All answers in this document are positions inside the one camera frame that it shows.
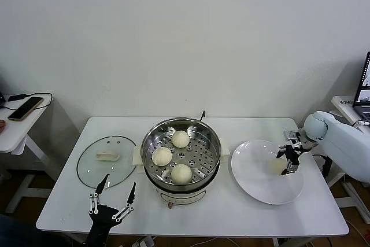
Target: wooden floor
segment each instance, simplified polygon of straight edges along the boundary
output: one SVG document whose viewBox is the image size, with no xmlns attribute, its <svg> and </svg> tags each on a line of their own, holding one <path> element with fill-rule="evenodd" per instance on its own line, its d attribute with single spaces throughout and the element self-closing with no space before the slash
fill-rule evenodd
<svg viewBox="0 0 370 247">
<path fill-rule="evenodd" d="M 30 187 L 35 188 L 53 188 L 54 182 L 44 172 L 27 172 L 27 171 L 13 171 L 13 177 L 10 180 L 5 180 L 0 185 L 0 213 L 5 214 L 5 208 L 13 194 L 16 192 L 18 186 L 26 174 L 36 174 L 36 178 L 31 183 Z M 365 205 L 370 209 L 370 191 L 362 187 L 361 183 L 350 178 L 346 179 L 351 181 L 357 192 L 360 194 Z M 346 197 L 340 182 L 337 182 L 331 188 L 334 197 Z M 44 198 L 23 198 L 20 205 L 17 207 L 15 213 L 9 215 L 10 217 L 25 221 L 27 223 L 35 224 L 43 206 L 46 203 Z M 363 222 L 355 208 L 341 209 L 343 216 L 346 220 L 353 223 L 362 235 L 370 234 L 370 225 Z M 350 232 L 344 237 L 331 237 L 333 247 L 361 247 L 367 246 L 359 234 L 350 226 Z M 108 247 L 130 247 L 139 237 L 134 236 L 111 236 L 108 240 Z M 157 247 L 190 247 L 198 242 L 206 241 L 211 238 L 176 238 L 176 237 L 157 237 L 155 243 Z M 233 240 L 240 247 L 272 247 L 272 240 L 269 238 L 233 238 Z M 318 238 L 312 242 L 315 247 L 330 247 L 330 243 L 326 238 Z M 234 244 L 227 239 L 218 238 L 208 243 L 198 245 L 200 247 L 232 247 Z"/>
</svg>

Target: white wall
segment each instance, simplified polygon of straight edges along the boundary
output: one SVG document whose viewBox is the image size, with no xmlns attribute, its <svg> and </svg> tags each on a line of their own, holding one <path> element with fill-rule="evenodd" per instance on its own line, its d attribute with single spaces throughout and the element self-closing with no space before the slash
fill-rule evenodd
<svg viewBox="0 0 370 247">
<path fill-rule="evenodd" d="M 0 11 L 0 86 L 54 94 L 34 131 L 54 150 L 97 115 L 300 122 L 354 92 L 370 42 L 368 0 L 0 0 Z"/>
</svg>

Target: glass lid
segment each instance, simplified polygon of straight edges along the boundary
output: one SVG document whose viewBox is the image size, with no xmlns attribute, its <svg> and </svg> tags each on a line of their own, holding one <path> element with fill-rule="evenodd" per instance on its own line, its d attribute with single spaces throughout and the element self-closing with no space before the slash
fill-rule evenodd
<svg viewBox="0 0 370 247">
<path fill-rule="evenodd" d="M 123 182 L 135 169 L 132 156 L 135 143 L 124 136 L 108 136 L 92 143 L 81 154 L 77 175 L 88 187 L 96 188 L 110 173 L 105 188 Z"/>
</svg>

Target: stainless steel steamer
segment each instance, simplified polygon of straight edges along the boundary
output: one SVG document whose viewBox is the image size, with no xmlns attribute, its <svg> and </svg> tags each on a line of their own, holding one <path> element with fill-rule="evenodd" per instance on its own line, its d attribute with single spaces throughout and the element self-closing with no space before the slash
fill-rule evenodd
<svg viewBox="0 0 370 247">
<path fill-rule="evenodd" d="M 185 148 L 176 148 L 171 143 L 172 135 L 177 130 L 186 131 L 190 137 L 190 143 Z M 153 152 L 159 147 L 166 147 L 172 152 L 172 161 L 163 167 L 156 166 L 151 160 Z M 141 146 L 147 177 L 157 187 L 161 197 L 174 204 L 188 204 L 205 195 L 205 187 L 219 169 L 220 156 L 221 143 L 217 134 L 207 124 L 189 118 L 158 123 L 146 134 Z M 171 170 L 176 164 L 191 168 L 193 177 L 190 183 L 174 184 Z"/>
</svg>

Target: steamer basket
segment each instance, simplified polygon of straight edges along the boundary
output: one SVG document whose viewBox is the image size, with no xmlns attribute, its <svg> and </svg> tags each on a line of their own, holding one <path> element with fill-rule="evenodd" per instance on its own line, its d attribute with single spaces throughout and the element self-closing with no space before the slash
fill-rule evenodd
<svg viewBox="0 0 370 247">
<path fill-rule="evenodd" d="M 185 148 L 177 148 L 171 143 L 173 133 L 186 131 L 190 143 Z M 172 152 L 171 162 L 163 167 L 156 166 L 151 156 L 159 147 Z M 170 193 L 186 194 L 195 192 L 217 174 L 221 156 L 221 143 L 217 134 L 205 123 L 189 118 L 174 118 L 158 123 L 144 137 L 141 158 L 148 178 L 160 189 Z M 193 177 L 190 183 L 174 184 L 171 170 L 176 164 L 188 165 Z"/>
</svg>

